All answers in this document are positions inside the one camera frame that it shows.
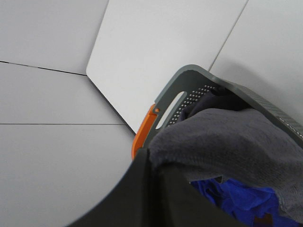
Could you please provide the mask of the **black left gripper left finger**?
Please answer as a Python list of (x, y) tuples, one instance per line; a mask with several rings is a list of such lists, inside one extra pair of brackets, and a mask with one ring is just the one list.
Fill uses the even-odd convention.
[(151, 182), (149, 152), (146, 148), (141, 148), (114, 189), (94, 208), (68, 226), (151, 226)]

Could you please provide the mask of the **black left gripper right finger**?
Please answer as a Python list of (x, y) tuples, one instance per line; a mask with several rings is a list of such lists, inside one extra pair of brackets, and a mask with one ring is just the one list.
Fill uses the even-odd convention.
[(174, 166), (157, 172), (155, 227), (244, 227), (203, 197)]

